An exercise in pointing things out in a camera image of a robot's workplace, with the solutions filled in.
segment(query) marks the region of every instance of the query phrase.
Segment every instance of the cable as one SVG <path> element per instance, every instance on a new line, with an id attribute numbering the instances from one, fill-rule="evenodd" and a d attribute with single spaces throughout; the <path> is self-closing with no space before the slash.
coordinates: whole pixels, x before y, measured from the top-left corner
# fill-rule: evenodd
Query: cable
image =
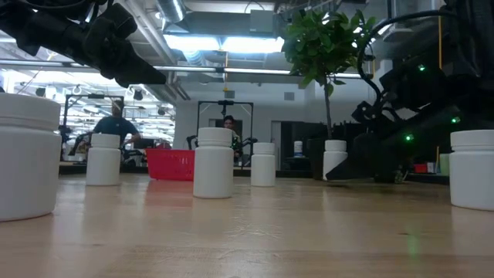
<path id="1" fill-rule="evenodd" d="M 249 3 L 247 3 L 247 6 L 246 6 L 246 7 L 245 7 L 245 9 L 244 9 L 244 13 L 247 13 L 247 8 L 248 8 L 248 7 L 249 7 L 249 6 L 250 6 L 253 2 L 254 2 L 254 3 L 256 3 L 257 5 L 259 5 L 259 7 L 261 7 L 263 11 L 265 11 L 265 10 L 266 10 L 266 9 L 265 9 L 265 8 L 264 8 L 261 4 L 259 4 L 259 2 L 254 1 L 254 0 L 251 0 L 251 1 L 249 1 Z"/>
<path id="2" fill-rule="evenodd" d="M 58 6 L 47 6 L 47 5 L 37 5 L 37 4 L 32 4 L 29 2 L 29 0 L 19 0 L 21 3 L 24 3 L 25 5 L 28 5 L 31 8 L 34 9 L 39 9 L 39 10 L 57 10 L 57 9 L 67 9 L 67 8 L 76 8 L 89 0 L 80 0 L 77 3 L 69 4 L 69 5 L 58 5 Z"/>
<path id="3" fill-rule="evenodd" d="M 96 20 L 99 11 L 100 11 L 100 5 L 98 3 L 94 3 L 93 12 L 91 13 L 90 23 L 93 23 Z"/>
<path id="4" fill-rule="evenodd" d="M 460 24 L 468 26 L 471 29 L 470 30 L 471 35 L 472 35 L 473 39 L 475 40 L 477 47 L 479 47 L 482 51 L 485 52 L 485 49 L 483 48 L 483 45 L 480 43 L 479 37 L 477 36 L 477 31 L 468 22 L 464 22 L 456 14 L 453 14 L 451 12 L 443 12 L 443 11 L 437 11 L 437 10 L 426 11 L 426 12 L 416 12 L 416 13 L 413 13 L 410 15 L 403 15 L 403 16 L 398 16 L 398 17 L 393 18 L 393 19 L 385 20 L 385 21 L 377 24 L 376 27 L 374 27 L 372 29 L 372 31 L 370 31 L 369 36 L 367 37 L 367 40 L 363 45 L 364 46 L 368 45 L 371 42 L 371 39 L 374 38 L 377 35 L 377 33 L 387 25 L 390 25 L 390 24 L 393 24 L 396 22 L 406 21 L 409 19 L 419 19 L 419 18 L 424 18 L 424 17 L 429 17 L 429 16 L 446 16 L 446 17 L 454 18 L 454 19 L 458 20 Z M 379 90 L 379 87 L 376 85 L 376 83 L 372 82 L 372 80 L 365 74 L 364 69 L 362 68 L 362 64 L 364 61 L 364 55 L 365 55 L 365 49 L 366 49 L 365 47 L 362 47 L 358 53 L 357 71 L 360 74 L 360 78 L 363 81 L 365 81 L 367 84 L 369 84 L 369 86 L 372 87 L 372 89 L 376 93 L 376 100 L 374 102 L 374 106 L 376 106 L 377 103 L 379 102 L 379 100 L 381 99 L 382 95 L 381 95 L 381 90 Z"/>

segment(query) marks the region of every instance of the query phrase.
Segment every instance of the black machine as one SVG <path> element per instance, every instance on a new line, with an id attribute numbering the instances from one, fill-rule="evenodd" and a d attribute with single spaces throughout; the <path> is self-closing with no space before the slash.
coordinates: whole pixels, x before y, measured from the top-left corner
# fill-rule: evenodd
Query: black machine
<path id="1" fill-rule="evenodd" d="M 394 68 L 380 78 L 382 91 L 362 69 L 358 71 L 375 91 L 374 103 L 361 103 L 352 114 L 369 132 L 354 140 L 349 158 L 328 179 L 371 176 L 393 182 L 411 159 L 445 141 L 453 131 L 491 129 L 494 120 L 494 2 L 491 0 L 446 1 L 439 11 L 418 12 L 388 19 L 377 25 L 372 36 L 386 25 L 409 19 L 441 16 L 442 31 L 416 54 L 394 61 Z M 438 65 L 438 42 L 445 54 Z M 407 120 L 396 113 L 401 108 L 416 112 Z M 389 112 L 392 117 L 384 116 Z"/>
<path id="2" fill-rule="evenodd" d="M 107 9 L 98 16 L 100 5 Z M 121 86 L 165 84 L 126 38 L 137 30 L 132 15 L 113 0 L 0 0 L 0 29 L 35 56 L 41 46 L 88 65 Z"/>

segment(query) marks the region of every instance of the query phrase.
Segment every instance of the fluorescent light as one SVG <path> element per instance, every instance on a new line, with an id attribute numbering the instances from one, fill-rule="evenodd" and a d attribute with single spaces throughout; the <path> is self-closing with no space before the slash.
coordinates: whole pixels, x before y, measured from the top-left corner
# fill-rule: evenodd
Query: fluorescent light
<path id="1" fill-rule="evenodd" d="M 381 30 L 379 30 L 377 33 L 379 34 L 379 36 L 382 36 L 391 26 L 392 24 L 388 24 L 385 27 L 381 28 Z"/>
<path id="2" fill-rule="evenodd" d="M 228 37 L 222 49 L 231 53 L 279 53 L 285 41 L 249 37 Z"/>
<path id="3" fill-rule="evenodd" d="M 274 74 L 274 75 L 285 75 L 290 74 L 289 70 L 279 70 L 279 69 L 240 69 L 240 68 L 225 68 L 226 73 L 253 73 L 253 74 Z M 342 78 L 360 78 L 358 73 L 337 73 L 335 77 Z"/>
<path id="4" fill-rule="evenodd" d="M 156 70 L 170 70 L 189 73 L 216 73 L 216 68 L 207 66 L 155 66 Z"/>
<path id="5" fill-rule="evenodd" d="M 260 73 L 260 74 L 276 74 L 276 75 L 289 75 L 289 70 L 277 70 L 277 69 L 239 69 L 239 68 L 225 68 L 226 73 Z"/>
<path id="6" fill-rule="evenodd" d="M 181 51 L 218 50 L 216 38 L 207 36 L 173 36 L 164 35 L 168 46 Z"/>

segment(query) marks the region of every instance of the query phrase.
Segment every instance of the plant stem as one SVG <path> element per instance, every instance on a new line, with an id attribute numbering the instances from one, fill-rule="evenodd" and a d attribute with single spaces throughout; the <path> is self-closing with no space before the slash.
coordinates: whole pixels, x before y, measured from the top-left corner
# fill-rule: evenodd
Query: plant stem
<path id="1" fill-rule="evenodd" d="M 324 79 L 324 100 L 326 102 L 327 140 L 332 140 L 333 132 L 331 132 L 330 95 L 328 94 L 327 78 Z"/>

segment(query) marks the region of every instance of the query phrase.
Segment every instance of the red object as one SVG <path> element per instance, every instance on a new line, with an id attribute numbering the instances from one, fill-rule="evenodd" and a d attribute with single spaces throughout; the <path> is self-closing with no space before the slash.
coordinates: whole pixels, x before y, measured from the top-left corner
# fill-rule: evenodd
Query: red object
<path id="1" fill-rule="evenodd" d="M 149 176 L 157 180 L 193 181 L 195 151 L 146 149 Z"/>
<path id="2" fill-rule="evenodd" d="M 427 165 L 426 164 L 414 164 L 415 173 L 417 174 L 425 174 L 427 173 Z"/>

